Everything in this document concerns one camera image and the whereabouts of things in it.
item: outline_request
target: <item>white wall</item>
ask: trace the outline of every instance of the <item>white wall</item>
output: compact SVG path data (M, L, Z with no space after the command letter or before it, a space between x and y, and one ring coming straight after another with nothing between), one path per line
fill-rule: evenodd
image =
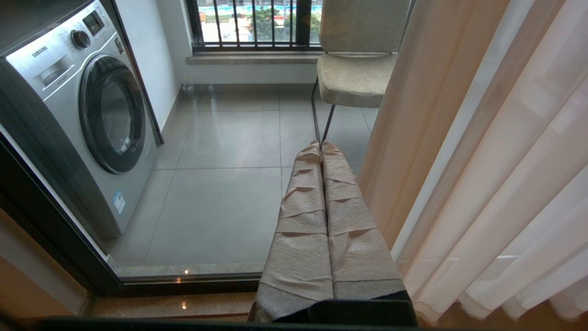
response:
M172 4L176 0L167 0ZM163 130L180 81L173 67L156 0L116 0L159 128Z
M0 293L20 293L30 300L29 305L3 307L16 317L40 317L66 311L76 315L86 299L86 290L75 281L25 230L0 209ZM27 280L10 282L11 275L23 274L45 293L21 289ZM0 302L4 305L6 298ZM57 306L42 307L53 299Z
M184 0L157 0L176 79L188 84L314 83L315 64L187 65L192 36Z

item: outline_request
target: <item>tree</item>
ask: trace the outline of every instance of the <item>tree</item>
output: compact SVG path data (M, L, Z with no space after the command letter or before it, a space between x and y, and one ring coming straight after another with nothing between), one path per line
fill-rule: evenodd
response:
M255 24L257 29L258 41L271 41L272 40L272 8L255 9ZM253 35L253 23L249 26L249 33Z
M296 13L292 15L292 28L294 31L292 32L292 39L296 39ZM308 24L308 19L302 20L303 24ZM286 35L290 35L290 16L286 17L286 21L284 22L284 29L286 31ZM320 31L320 18L316 14L312 14L310 16L310 42L313 44L319 43L319 31Z
M275 9L275 16L280 16L279 10ZM296 13L292 15L293 21L293 35L292 39L296 39ZM258 41L271 41L272 40L272 9L264 8L255 10L255 23L257 29ZM308 24L308 20L303 19L303 24ZM290 15L284 20L284 26L279 27L274 21L273 26L275 28L276 40L280 39L279 36L285 33L286 40L290 38ZM310 16L310 42L318 44L319 42L319 31L320 31L320 18L313 14ZM253 24L249 26L249 33L253 35Z

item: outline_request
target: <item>beige chair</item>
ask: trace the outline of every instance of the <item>beige chair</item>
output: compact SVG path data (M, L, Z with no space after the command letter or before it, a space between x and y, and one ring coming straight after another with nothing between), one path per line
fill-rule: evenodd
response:
M329 131L335 105L378 108L390 80L405 31L410 0L324 0L320 44L326 51L316 64L312 89L316 138L315 92L331 104L321 140Z

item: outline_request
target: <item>chair seat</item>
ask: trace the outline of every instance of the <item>chair seat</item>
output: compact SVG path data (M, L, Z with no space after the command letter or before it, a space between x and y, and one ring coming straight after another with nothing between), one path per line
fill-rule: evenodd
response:
M324 54L316 64L320 98L330 104L379 108L396 54L374 57L344 57Z

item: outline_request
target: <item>door frame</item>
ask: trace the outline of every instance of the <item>door frame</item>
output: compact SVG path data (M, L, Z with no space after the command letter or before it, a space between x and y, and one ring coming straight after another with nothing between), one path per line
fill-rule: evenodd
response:
M229 277L121 279L108 266L11 142L0 134L0 208L86 290L97 296L255 292L261 273Z
M100 0L100 3L102 6L104 6L104 10L106 10L106 13L108 13L108 16L111 18L112 24L114 24L118 35L121 36L122 44L126 49L126 53L129 55L129 60L131 61L131 65L135 71L135 75L137 76L137 83L143 92L145 107L147 108L149 114L149 123L153 129L153 135L155 136L155 144L159 147L160 145L164 144L165 141L163 140L163 135L161 134L161 128L157 123L155 112L153 111L153 105L151 105L151 100L147 94L147 88L145 87L143 77L141 76L141 71L139 70L139 65L135 59L135 53L131 47L129 36L126 34L125 26L122 23L121 14L118 10L118 7L116 6L115 0Z

